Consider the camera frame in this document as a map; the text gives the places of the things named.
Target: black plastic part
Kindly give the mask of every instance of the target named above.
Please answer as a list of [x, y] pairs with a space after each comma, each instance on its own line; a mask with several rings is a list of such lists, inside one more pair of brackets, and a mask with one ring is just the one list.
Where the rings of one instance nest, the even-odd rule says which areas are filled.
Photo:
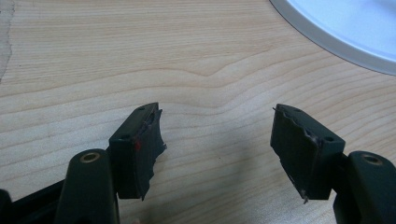
[[157, 157], [166, 149], [161, 138], [158, 103], [138, 107], [109, 139], [107, 149], [120, 199], [144, 200]]
[[105, 150], [86, 150], [70, 161], [54, 223], [120, 223]]
[[396, 169], [371, 152], [348, 156], [346, 176], [361, 211], [361, 223], [396, 223]]
[[8, 192], [3, 189], [0, 189], [0, 223], [15, 223], [11, 198], [9, 197]]
[[22, 199], [13, 204], [17, 216], [17, 223], [52, 223], [58, 206], [64, 181], [60, 181]]
[[304, 111], [277, 105], [271, 147], [306, 201], [328, 200], [331, 168], [341, 159], [345, 141]]

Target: light wood surface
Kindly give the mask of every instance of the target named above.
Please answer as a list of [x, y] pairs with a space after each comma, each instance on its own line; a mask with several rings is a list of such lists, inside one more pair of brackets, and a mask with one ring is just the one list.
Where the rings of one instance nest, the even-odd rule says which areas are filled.
[[396, 163], [396, 77], [331, 55], [269, 1], [0, 2], [0, 188], [13, 200], [151, 102], [168, 149], [146, 200], [120, 201], [122, 223], [334, 223], [334, 195], [303, 204], [269, 146], [277, 103], [346, 153]]

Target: hole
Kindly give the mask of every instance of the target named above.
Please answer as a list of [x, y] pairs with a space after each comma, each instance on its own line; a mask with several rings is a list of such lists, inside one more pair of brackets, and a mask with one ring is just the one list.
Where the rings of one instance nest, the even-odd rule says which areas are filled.
[[79, 161], [84, 162], [84, 163], [89, 163], [89, 162], [93, 162], [96, 161], [97, 159], [99, 159], [100, 154], [97, 152], [90, 152], [87, 153], [85, 155], [83, 155]]
[[371, 163], [372, 165], [382, 165], [382, 161], [377, 157], [368, 154], [363, 154], [362, 156], [368, 163]]
[[328, 141], [328, 142], [334, 141], [334, 139], [333, 139], [332, 137], [329, 137], [329, 136], [324, 137], [324, 140], [326, 140], [326, 141]]

